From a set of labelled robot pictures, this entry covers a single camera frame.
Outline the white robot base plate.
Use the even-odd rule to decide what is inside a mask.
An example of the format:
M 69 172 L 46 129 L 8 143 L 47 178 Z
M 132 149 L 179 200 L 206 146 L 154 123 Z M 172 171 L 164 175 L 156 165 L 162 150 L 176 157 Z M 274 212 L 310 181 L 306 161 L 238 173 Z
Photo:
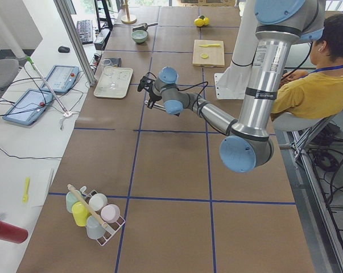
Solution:
M 214 74 L 214 85 L 216 90 L 216 98 L 218 100 L 242 100 L 245 92 L 236 89 L 228 80 L 228 76 L 223 73 Z

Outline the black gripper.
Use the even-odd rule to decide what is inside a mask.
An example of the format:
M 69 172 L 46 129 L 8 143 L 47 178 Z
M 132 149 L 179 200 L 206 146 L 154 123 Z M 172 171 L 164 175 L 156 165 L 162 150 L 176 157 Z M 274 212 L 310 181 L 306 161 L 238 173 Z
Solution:
M 154 104 L 155 104 L 156 102 L 160 101 L 160 100 L 162 99 L 162 97 L 159 96 L 159 95 L 157 95 L 157 94 L 155 94 L 153 87 L 150 87 L 150 88 L 148 89 L 148 93 L 149 93 L 149 97 L 150 97 L 150 98 L 149 98 L 149 100 L 148 100 L 147 107 L 148 107 L 149 109 L 152 109 L 153 106 L 154 106 Z

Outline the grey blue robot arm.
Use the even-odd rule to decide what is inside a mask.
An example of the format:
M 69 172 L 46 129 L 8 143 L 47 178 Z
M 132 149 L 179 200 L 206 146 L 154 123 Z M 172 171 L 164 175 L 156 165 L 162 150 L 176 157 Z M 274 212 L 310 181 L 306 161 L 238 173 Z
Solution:
M 319 39 L 325 19 L 324 1 L 247 1 L 230 67 L 216 86 L 223 98 L 243 98 L 234 118 L 196 93 L 181 92 L 178 73 L 164 67 L 154 80 L 143 79 L 138 90 L 148 92 L 149 108 L 170 115 L 189 109 L 225 136 L 220 145 L 224 165 L 249 172 L 267 163 L 274 146 L 267 132 L 272 105 L 293 44 Z

